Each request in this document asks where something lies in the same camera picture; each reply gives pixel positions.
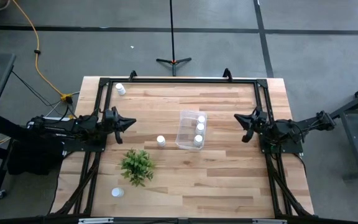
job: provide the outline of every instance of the potted plant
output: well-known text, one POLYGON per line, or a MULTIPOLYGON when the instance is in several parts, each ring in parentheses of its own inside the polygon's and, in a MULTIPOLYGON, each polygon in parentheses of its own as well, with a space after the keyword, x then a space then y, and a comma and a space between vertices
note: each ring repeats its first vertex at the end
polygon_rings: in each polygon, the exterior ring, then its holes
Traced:
POLYGON ((145 187, 144 180, 153 179, 154 163, 150 160, 150 154, 144 150, 136 152, 129 150, 122 159, 121 169, 126 170, 121 175, 130 178, 132 185, 145 187))

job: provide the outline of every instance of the yellow cable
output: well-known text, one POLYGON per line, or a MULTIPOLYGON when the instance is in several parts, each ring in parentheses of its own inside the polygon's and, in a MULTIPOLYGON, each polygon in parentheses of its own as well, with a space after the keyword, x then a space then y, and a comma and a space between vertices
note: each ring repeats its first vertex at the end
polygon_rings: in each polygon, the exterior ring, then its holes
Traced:
POLYGON ((6 142, 8 140, 10 140, 10 137, 7 137, 7 138, 4 138, 3 140, 0 140, 0 143, 6 142))
MULTIPOLYGON (((37 38, 37 50, 39 52, 40 50, 40 39, 38 37, 38 33, 37 30, 35 29, 33 23, 31 22, 30 18, 27 16, 27 14, 23 11, 23 9, 19 6, 19 4, 16 2, 16 0, 12 0, 13 3, 17 6, 17 8, 20 10, 20 12, 23 13, 23 16, 27 19, 27 21, 30 23, 32 29, 34 30, 35 33, 35 37, 37 38)), ((37 70, 38 74, 60 95, 60 99, 62 101, 66 100, 66 97, 72 97, 72 94, 63 94, 61 93, 52 83, 50 83, 50 81, 48 81, 44 75, 41 73, 41 71, 38 69, 38 57, 39 57, 39 53, 35 53, 35 69, 37 70)))

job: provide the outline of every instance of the wooden table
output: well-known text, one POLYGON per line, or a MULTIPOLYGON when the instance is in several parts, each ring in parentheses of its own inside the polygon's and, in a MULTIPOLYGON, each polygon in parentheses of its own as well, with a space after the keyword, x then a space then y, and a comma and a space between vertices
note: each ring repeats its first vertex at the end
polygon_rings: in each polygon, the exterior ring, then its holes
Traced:
MULTIPOLYGON (((284 81, 267 79, 275 119, 290 119, 284 81)), ((84 77, 76 115, 93 111, 99 77, 84 77)), ((102 153, 94 195, 94 217, 273 217, 267 169, 257 135, 249 143, 234 113, 250 114, 255 108, 252 85, 205 83, 125 83, 126 94, 113 89, 110 106, 123 117, 136 118, 125 133, 124 144, 108 137, 102 153), (208 114, 204 148, 190 152, 177 148, 180 111, 200 110, 208 114), (165 148, 157 147, 163 135, 165 148), (146 187, 133 187, 123 179, 118 165, 128 149, 144 149, 156 163, 154 179, 146 187), (111 190, 121 187, 122 198, 111 190)), ((106 91, 102 96, 101 107, 106 91)), ((52 212, 58 210, 78 185, 83 152, 63 161, 52 212)), ((305 209, 313 213, 305 171, 294 155, 284 154, 283 163, 289 189, 305 209)), ((82 207, 88 190, 85 190, 82 207)), ((278 190, 284 211, 282 193, 278 190)))

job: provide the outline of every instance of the clear plastic container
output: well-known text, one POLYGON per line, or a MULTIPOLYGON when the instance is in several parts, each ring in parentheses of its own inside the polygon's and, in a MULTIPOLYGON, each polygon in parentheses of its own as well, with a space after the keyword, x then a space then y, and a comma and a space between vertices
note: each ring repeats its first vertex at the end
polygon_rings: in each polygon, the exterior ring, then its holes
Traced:
POLYGON ((175 143, 180 149, 187 149, 193 151, 199 151, 204 147, 205 134, 206 134, 206 122, 207 116, 205 112, 183 110, 180 112, 180 126, 178 131, 177 140, 175 143), (194 145, 194 138, 196 135, 197 119, 199 116, 205 117, 204 132, 199 134, 203 137, 201 145, 194 145))

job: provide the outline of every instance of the gray floor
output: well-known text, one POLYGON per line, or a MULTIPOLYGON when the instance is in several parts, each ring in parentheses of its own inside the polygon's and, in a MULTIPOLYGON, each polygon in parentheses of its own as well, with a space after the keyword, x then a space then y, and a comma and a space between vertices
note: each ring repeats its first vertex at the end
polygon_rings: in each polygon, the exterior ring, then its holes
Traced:
MULTIPOLYGON (((174 0, 177 27, 257 28, 252 0, 174 0)), ((168 27, 165 0, 21 0, 38 25, 168 27)), ((267 29, 358 30, 357 0, 260 0, 267 29)), ((12 5, 0 12, 0 24, 25 24, 12 5)), ((169 33, 39 32, 40 68, 64 91, 78 91, 85 75, 169 76, 155 58, 170 58, 169 33)), ((258 34, 175 34, 177 58, 193 57, 179 76, 218 77, 224 68, 235 77, 266 77, 258 34)), ((268 35, 275 77, 284 78, 294 119, 333 111, 358 90, 357 35, 268 35)), ((15 71, 50 101, 58 95, 34 70, 35 37, 29 31, 0 31, 0 52, 17 55, 15 71)), ((0 114, 24 124, 50 108, 11 77, 0 100, 0 114)), ((304 144, 308 183, 315 213, 358 221, 358 180, 342 175, 356 164, 342 124, 331 132, 313 132, 304 144)), ((0 200, 0 218, 45 215, 55 192, 57 171, 42 177, 9 176, 0 200)))

